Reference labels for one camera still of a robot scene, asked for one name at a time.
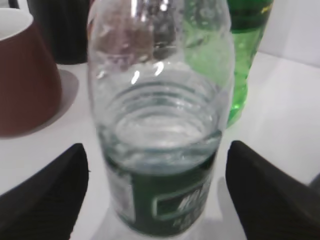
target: brown mug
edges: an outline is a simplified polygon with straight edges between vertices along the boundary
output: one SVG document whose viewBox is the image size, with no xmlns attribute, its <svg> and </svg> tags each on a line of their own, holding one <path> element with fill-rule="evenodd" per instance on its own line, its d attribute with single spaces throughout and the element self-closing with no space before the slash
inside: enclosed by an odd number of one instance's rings
<svg viewBox="0 0 320 240">
<path fill-rule="evenodd" d="M 31 14 L 0 8 L 0 136 L 28 132 L 55 115 L 61 79 Z"/>
</svg>

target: clear plastic bottle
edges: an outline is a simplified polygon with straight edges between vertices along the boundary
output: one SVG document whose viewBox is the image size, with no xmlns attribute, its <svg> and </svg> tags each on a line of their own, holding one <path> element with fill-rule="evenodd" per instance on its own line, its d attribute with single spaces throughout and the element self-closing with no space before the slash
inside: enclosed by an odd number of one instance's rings
<svg viewBox="0 0 320 240">
<path fill-rule="evenodd" d="M 123 238 L 190 237 L 234 87 L 226 0 L 94 5 L 90 97 Z"/>
</svg>

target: green bottle label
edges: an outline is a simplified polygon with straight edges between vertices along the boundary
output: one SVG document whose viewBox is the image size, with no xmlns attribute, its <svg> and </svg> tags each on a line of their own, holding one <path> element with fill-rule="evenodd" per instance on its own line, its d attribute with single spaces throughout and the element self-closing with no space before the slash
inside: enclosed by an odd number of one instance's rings
<svg viewBox="0 0 320 240">
<path fill-rule="evenodd" d="M 232 31 L 264 28 L 274 0 L 228 0 Z"/>
<path fill-rule="evenodd" d="M 115 211 L 142 234 L 169 237 L 183 233 L 204 211 L 215 155 L 192 169 L 170 175 L 137 173 L 108 158 Z"/>
</svg>

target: green soda bottle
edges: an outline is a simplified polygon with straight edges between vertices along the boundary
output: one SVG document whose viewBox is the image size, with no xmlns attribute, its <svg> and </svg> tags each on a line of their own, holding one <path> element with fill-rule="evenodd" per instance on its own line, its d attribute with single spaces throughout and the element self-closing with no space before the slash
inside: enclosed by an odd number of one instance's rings
<svg viewBox="0 0 320 240">
<path fill-rule="evenodd" d="M 228 0 L 236 63 L 235 86 L 228 125 L 234 124 L 245 107 L 247 78 L 263 37 L 274 0 Z"/>
</svg>

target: black cup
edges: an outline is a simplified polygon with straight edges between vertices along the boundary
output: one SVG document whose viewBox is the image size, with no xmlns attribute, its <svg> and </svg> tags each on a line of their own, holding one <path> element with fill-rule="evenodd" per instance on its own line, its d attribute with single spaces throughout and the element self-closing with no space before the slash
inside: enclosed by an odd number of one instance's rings
<svg viewBox="0 0 320 240">
<path fill-rule="evenodd" d="M 90 0 L 10 0 L 22 8 L 25 1 L 57 64 L 87 61 L 87 20 Z"/>
</svg>

